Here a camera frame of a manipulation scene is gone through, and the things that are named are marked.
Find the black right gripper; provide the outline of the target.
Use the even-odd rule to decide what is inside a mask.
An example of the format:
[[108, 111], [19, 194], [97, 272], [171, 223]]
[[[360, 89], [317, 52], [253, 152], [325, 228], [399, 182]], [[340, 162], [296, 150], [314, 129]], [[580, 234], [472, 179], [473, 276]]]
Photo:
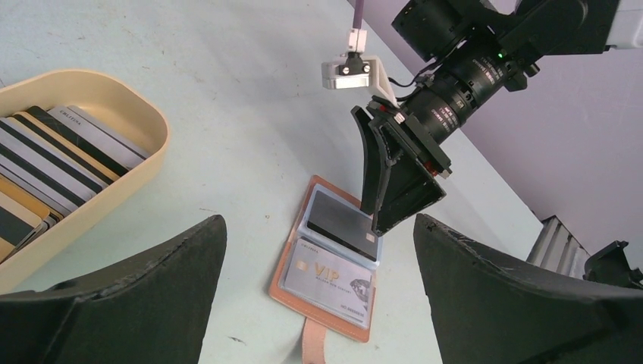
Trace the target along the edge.
[[396, 96], [377, 96], [369, 114], [351, 109], [363, 145], [361, 210], [382, 236], [442, 199], [435, 175], [450, 173], [441, 144], [500, 89], [520, 91], [537, 61], [588, 16], [584, 1], [536, 1], [502, 14], [483, 1], [411, 1], [393, 28], [425, 66]]

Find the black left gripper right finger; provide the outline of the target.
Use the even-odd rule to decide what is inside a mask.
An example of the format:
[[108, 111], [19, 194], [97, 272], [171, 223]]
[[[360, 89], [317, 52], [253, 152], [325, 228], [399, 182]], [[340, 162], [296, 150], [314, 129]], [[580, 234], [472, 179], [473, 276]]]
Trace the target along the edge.
[[413, 241], [445, 363], [640, 363], [642, 292], [579, 280], [426, 214]]

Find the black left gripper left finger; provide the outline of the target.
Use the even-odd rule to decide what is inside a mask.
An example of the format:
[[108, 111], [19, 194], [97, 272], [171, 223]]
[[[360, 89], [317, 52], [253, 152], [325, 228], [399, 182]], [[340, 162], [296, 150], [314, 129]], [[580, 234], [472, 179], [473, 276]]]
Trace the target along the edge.
[[1, 297], [3, 363], [196, 363], [227, 247], [213, 215], [47, 290]]

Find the black credit card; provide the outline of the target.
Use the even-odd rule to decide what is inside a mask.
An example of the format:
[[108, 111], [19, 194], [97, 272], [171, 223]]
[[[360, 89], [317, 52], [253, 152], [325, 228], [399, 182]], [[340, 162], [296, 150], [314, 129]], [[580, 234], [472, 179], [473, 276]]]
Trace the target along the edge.
[[378, 245], [369, 218], [334, 196], [318, 190], [309, 210], [307, 227], [341, 246], [376, 261]]

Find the pink leather card holder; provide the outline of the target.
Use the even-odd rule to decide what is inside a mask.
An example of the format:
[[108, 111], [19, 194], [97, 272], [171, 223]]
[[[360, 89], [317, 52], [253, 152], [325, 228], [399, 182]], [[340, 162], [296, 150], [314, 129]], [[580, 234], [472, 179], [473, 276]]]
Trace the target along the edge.
[[360, 201], [312, 176], [268, 289], [306, 318], [304, 363], [325, 362], [329, 330], [369, 341], [381, 253], [382, 239]]

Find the silver VIP credit card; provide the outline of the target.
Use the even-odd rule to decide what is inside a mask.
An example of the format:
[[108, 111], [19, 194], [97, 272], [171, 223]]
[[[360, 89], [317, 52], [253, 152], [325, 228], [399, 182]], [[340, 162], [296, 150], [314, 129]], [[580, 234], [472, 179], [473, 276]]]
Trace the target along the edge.
[[363, 329], [370, 327], [374, 272], [308, 240], [291, 247], [279, 287]]

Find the beige oval card tray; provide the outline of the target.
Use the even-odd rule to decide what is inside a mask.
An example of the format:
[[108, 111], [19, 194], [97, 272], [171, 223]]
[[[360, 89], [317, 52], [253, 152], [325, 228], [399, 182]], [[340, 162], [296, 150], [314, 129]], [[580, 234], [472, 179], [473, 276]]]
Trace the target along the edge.
[[168, 122], [119, 80], [62, 70], [1, 91], [1, 291], [8, 293], [160, 170]]

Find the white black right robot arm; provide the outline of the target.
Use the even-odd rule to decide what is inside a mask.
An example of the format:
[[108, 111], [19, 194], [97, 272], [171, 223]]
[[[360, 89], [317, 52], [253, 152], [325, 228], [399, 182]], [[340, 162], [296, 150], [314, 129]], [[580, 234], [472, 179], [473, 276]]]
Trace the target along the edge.
[[642, 46], [640, 1], [518, 1], [509, 14], [488, 1], [410, 1], [393, 28], [425, 62], [396, 96], [361, 52], [340, 75], [372, 77], [372, 100], [352, 116], [364, 148], [361, 209], [381, 236], [445, 196], [442, 143], [500, 89], [526, 89], [538, 61]]

